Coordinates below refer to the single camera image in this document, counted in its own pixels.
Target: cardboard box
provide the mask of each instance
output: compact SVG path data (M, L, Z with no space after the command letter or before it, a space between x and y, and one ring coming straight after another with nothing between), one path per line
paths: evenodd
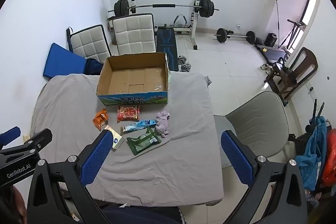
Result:
M104 105L167 103L166 54L144 52L107 58L96 94Z

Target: green snack package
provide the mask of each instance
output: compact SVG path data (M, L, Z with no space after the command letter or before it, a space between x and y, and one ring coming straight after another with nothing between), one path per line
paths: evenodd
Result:
M161 143L161 140L156 136L155 132L150 128L147 129L146 134L138 138L126 138L129 148L132 150L134 156L151 147L152 145Z

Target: white quilted cushion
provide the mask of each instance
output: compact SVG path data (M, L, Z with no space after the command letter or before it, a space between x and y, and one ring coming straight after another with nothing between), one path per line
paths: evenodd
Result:
M94 58L100 63L110 56L103 30L100 26L71 36L73 52L84 58Z
M119 55L155 52L153 15L132 15L113 20Z

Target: blue printed box side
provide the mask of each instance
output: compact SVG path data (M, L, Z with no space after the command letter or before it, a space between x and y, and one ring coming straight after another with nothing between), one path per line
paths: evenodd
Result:
M104 105L166 104L168 92L98 95Z

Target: black weight plate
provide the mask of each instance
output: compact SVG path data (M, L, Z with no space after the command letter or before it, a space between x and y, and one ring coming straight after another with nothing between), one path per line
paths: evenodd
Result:
M121 16L129 15L128 0L121 0L120 2L120 12Z
M262 42L262 40L261 40L260 37L257 37L257 38L255 39L255 44L256 44L256 45L262 45L262 44L263 44L263 42Z
M213 4L213 2L211 2L211 5L212 5L212 10L211 10L210 16L212 17L213 13L215 12L215 5Z
M121 0L118 0L115 4L114 4L114 15L116 17L121 17L121 11L120 11L120 3Z
M212 10L215 8L215 6L213 6L213 2L211 2L211 0L207 0L208 1L208 7L209 7L209 10L208 10L208 14L206 17L210 17L211 15L211 12Z
M219 28L216 34L220 35L220 37L217 37L219 43L224 43L227 40L227 32L225 29Z
M255 33L253 31L248 31L246 36L247 36L246 41L253 45L256 39Z
M199 5L201 6L199 10L200 17L206 17L209 12L208 0L200 0Z

